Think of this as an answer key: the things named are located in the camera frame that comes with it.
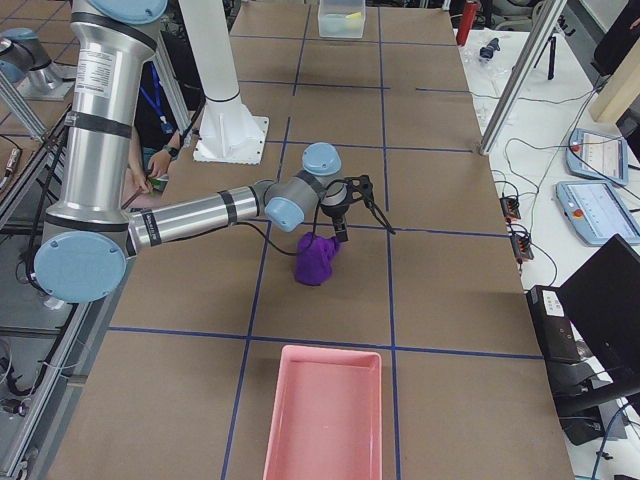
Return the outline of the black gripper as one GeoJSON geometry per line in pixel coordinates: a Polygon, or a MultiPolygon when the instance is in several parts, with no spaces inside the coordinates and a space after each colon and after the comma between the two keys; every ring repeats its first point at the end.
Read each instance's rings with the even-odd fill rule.
{"type": "Polygon", "coordinates": [[[344,215],[349,209],[347,202],[347,185],[344,182],[337,182],[327,187],[326,193],[321,200],[322,212],[332,218],[335,237],[339,243],[349,240],[346,220],[344,215]]]}

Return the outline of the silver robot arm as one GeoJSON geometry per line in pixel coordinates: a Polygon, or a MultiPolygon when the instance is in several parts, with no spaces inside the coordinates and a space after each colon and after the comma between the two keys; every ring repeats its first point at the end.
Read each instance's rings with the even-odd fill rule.
{"type": "Polygon", "coordinates": [[[315,143],[285,183],[263,180],[202,199],[128,213],[122,208],[143,65],[155,54],[163,1],[77,1],[80,42],[60,199],[46,211],[34,259],[39,286],[69,303],[109,295],[142,249],[266,216],[292,231],[315,208],[340,221],[348,207],[337,150],[315,143]]]}
{"type": "Polygon", "coordinates": [[[75,65],[54,62],[29,28],[1,33],[1,72],[25,99],[64,100],[74,86],[76,70],[75,65]]]}

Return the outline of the person's hand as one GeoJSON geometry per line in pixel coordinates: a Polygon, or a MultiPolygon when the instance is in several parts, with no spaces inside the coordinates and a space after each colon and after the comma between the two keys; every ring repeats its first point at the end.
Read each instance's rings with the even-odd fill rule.
{"type": "Polygon", "coordinates": [[[151,190],[162,191],[164,189],[163,177],[168,175],[169,167],[175,159],[171,155],[172,151],[172,148],[163,148],[159,151],[148,147],[142,149],[143,172],[151,190]]]}

